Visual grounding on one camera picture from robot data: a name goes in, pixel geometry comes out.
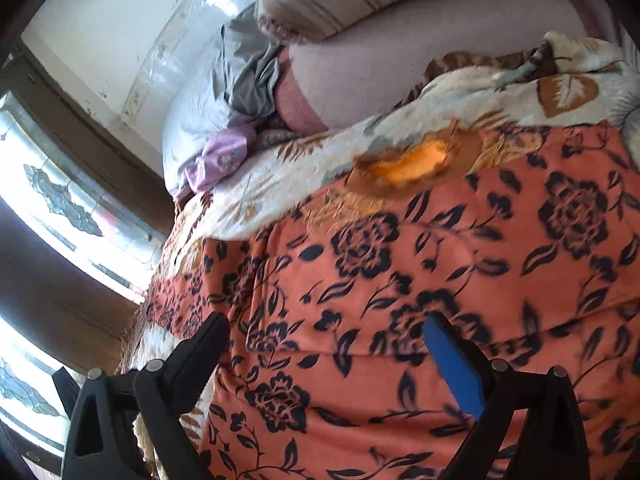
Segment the purple floral cloth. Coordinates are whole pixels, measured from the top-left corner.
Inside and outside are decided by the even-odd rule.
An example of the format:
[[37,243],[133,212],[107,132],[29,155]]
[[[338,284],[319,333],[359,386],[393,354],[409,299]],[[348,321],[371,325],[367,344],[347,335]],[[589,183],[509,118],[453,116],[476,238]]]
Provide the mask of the purple floral cloth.
[[255,139],[256,129],[251,122],[220,130],[210,136],[201,154],[184,170],[191,191],[199,193],[211,190],[221,180],[231,176],[247,158]]

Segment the grey cloth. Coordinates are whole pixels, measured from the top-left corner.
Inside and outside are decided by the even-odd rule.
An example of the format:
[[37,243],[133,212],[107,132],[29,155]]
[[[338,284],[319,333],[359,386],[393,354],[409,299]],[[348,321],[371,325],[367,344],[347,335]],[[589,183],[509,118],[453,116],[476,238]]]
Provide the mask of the grey cloth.
[[271,116],[282,46],[258,26],[254,3],[221,27],[216,46],[212,89],[224,123],[236,127]]

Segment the cream leaf-pattern blanket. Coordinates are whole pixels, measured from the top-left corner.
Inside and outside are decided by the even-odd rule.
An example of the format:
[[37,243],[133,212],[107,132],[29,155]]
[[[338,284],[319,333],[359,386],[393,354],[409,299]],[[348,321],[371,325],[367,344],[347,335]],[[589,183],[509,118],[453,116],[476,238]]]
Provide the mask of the cream leaf-pattern blanket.
[[[363,211],[524,153],[523,142],[489,140],[490,132],[600,122],[622,134],[639,172],[639,75],[615,44],[548,32],[533,56],[484,62],[455,54],[431,63],[426,81],[400,107],[270,148],[230,181],[180,206],[122,364],[133,368],[164,358],[183,340],[146,310],[153,285],[194,268],[206,240],[246,242],[337,181]],[[215,375],[181,419],[200,458]]]

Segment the light blue pillow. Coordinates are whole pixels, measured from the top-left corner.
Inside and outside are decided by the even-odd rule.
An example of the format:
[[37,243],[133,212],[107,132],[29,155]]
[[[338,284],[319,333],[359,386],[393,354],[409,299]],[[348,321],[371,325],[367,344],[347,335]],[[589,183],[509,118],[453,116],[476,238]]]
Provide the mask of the light blue pillow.
[[212,70],[218,52],[216,38],[219,32],[216,32],[196,59],[170,104],[163,126],[164,179],[167,191],[174,197],[190,190],[184,170],[186,165],[201,154],[207,139],[220,130],[232,128],[224,123],[212,89]]

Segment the orange black floral garment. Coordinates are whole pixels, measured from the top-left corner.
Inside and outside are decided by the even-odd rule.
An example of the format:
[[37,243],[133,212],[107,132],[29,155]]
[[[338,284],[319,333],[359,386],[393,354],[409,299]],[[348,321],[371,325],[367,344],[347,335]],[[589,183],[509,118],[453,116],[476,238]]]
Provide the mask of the orange black floral garment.
[[422,339],[440,312],[486,356],[567,370],[591,474],[639,446],[639,173],[606,122],[488,133],[523,154],[356,211],[337,181],[157,281],[180,339],[230,347],[200,455],[217,479],[434,479],[472,419]]

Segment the window with patterned glass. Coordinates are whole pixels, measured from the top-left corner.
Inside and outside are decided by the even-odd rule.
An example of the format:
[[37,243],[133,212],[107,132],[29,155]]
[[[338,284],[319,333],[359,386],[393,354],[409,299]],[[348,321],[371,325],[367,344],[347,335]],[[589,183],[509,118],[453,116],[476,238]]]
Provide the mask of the window with patterned glass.
[[1,420],[33,453],[62,458],[70,418],[53,375],[115,369],[163,240],[2,92]]

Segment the pink mauve bed sheet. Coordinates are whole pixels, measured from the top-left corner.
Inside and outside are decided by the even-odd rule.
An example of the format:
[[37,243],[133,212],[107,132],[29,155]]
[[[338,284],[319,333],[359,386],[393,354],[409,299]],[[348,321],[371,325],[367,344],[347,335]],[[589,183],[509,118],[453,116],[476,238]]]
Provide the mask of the pink mauve bed sheet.
[[604,0],[404,0],[318,44],[285,48],[277,112],[297,132],[346,128],[393,108],[434,58],[523,51],[548,30],[616,38]]

